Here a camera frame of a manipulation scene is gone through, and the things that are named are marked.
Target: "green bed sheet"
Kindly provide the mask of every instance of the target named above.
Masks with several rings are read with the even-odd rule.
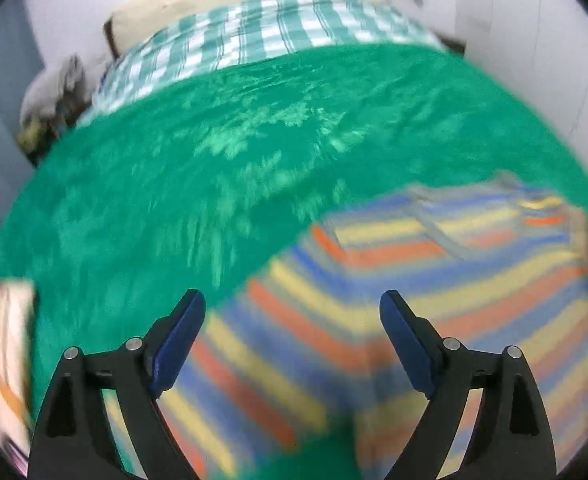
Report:
[[[66,347],[116,348],[190,287],[216,308],[324,213],[497,170],[588,211],[586,174],[533,113],[419,46],[231,67],[96,119],[55,146],[0,230],[0,277],[39,291],[32,411]],[[351,456],[346,428],[262,478],[357,478]]]

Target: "silver bolt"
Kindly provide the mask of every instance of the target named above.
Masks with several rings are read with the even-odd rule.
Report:
[[[65,359],[74,359],[77,355],[78,355],[78,348],[76,348],[75,346],[71,346],[63,352],[63,357]]]
[[[143,340],[139,337],[132,337],[125,342],[125,348],[130,351],[138,350],[143,346]]]
[[[460,348],[460,341],[455,337],[446,337],[443,340],[443,346],[448,350],[458,350]]]
[[[508,346],[507,355],[509,355],[513,359],[520,359],[521,357],[523,357],[523,352],[521,352],[520,348],[517,346]]]

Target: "black object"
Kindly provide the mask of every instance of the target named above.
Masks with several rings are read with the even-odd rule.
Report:
[[[468,350],[454,338],[441,339],[432,324],[416,317],[401,295],[388,290],[380,317],[412,385],[427,388],[429,404],[387,480],[434,480],[458,430],[468,393],[483,397],[456,480],[549,480],[556,475],[552,433],[536,382],[522,352]],[[417,362],[430,362],[420,376]],[[429,380],[424,376],[429,370]]]
[[[192,480],[196,473],[170,436],[155,399],[174,384],[205,318],[189,290],[170,316],[112,352],[68,348],[56,367],[36,424],[30,480],[125,480],[101,389],[116,390],[132,444],[149,480]]]

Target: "green and white checkered fabric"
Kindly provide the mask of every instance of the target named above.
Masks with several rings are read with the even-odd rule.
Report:
[[[90,116],[219,68],[330,44],[419,43],[442,48],[416,22],[359,0],[246,0],[182,18],[133,47],[110,70]]]

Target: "blue gripper pad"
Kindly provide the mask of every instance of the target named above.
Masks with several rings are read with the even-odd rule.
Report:
[[[174,385],[204,320],[205,298],[199,291],[189,290],[170,316],[159,319],[148,332],[152,339],[167,334],[164,340],[152,347],[151,351],[156,349],[156,352],[146,356],[149,391],[153,399]],[[160,330],[152,334],[156,324],[159,324]]]
[[[380,298],[380,320],[415,390],[429,399],[436,390],[432,377],[433,362],[405,320],[399,306],[387,291]]]

